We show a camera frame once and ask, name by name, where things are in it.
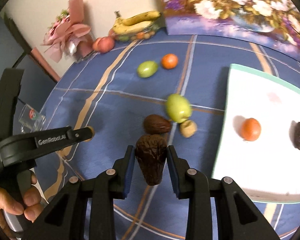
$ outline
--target blue gripper pad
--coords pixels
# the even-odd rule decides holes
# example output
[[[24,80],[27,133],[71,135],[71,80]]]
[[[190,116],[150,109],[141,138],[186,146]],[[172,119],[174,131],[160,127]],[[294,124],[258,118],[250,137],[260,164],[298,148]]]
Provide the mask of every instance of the blue gripper pad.
[[[134,161],[135,161],[135,153],[134,153],[134,147],[131,150],[130,158],[126,170],[126,175],[124,177],[124,189],[123,189],[123,196],[124,198],[127,197],[128,193],[130,192],[130,186],[132,181],[132,174],[133,174],[133,168],[134,168]]]
[[[175,161],[178,161],[178,158],[172,157],[172,153],[168,147],[167,148],[167,164],[168,164],[170,179],[171,179],[171,183],[172,183],[173,193],[175,193],[178,198],[179,194],[180,194],[179,177],[178,177],[177,169],[175,166]]]

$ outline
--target banana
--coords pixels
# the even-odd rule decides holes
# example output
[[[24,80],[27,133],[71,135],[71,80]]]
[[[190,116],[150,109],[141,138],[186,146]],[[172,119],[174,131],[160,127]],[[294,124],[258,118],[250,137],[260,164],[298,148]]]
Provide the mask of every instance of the banana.
[[[143,21],[155,21],[160,16],[161,14],[158,11],[149,11],[149,12],[140,13],[128,19],[122,19],[122,23],[128,26],[132,26]]]
[[[145,28],[149,27],[153,22],[152,21],[143,21],[132,26],[127,26],[123,24],[123,19],[119,12],[115,12],[117,18],[115,19],[114,25],[112,27],[113,31],[116,34],[130,34],[130,33],[138,33],[143,31]]]

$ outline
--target white cutting board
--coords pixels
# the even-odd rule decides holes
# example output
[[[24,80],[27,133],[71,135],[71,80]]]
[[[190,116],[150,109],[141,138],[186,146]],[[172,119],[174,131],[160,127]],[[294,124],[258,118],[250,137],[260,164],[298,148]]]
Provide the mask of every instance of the white cutting board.
[[[254,142],[237,130],[245,118],[261,124]],[[300,150],[290,139],[300,122],[300,89],[246,66],[231,64],[223,131],[212,177],[233,178],[245,192],[269,202],[300,202]]]

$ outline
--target white wall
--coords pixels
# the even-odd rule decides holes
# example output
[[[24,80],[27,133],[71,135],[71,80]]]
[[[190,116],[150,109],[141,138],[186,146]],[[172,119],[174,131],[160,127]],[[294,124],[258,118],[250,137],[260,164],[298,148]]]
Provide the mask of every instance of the white wall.
[[[86,4],[86,21],[92,27],[94,36],[106,36],[111,29],[115,14],[119,10],[123,17],[131,17],[141,12],[158,9],[156,0],[83,0]],[[46,46],[42,44],[43,36],[51,22],[67,9],[68,0],[9,0],[4,10],[13,18],[24,38],[32,48],[37,47],[52,68],[62,76],[72,64],[71,59],[64,58],[55,63],[44,55]]]

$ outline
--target human hand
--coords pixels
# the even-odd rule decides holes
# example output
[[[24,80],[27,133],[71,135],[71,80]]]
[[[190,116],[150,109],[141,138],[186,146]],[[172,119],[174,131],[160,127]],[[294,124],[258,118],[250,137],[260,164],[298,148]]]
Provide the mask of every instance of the human hand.
[[[31,183],[36,184],[37,181],[36,176],[32,173]],[[23,206],[14,200],[5,189],[0,188],[0,226],[4,233],[10,238],[13,238],[14,236],[4,218],[2,210],[13,215],[22,215],[24,213],[25,217],[32,222],[36,220],[43,210],[43,206],[40,204],[41,195],[35,186],[31,186],[31,188],[26,191],[23,196],[23,201],[27,206],[25,210]]]

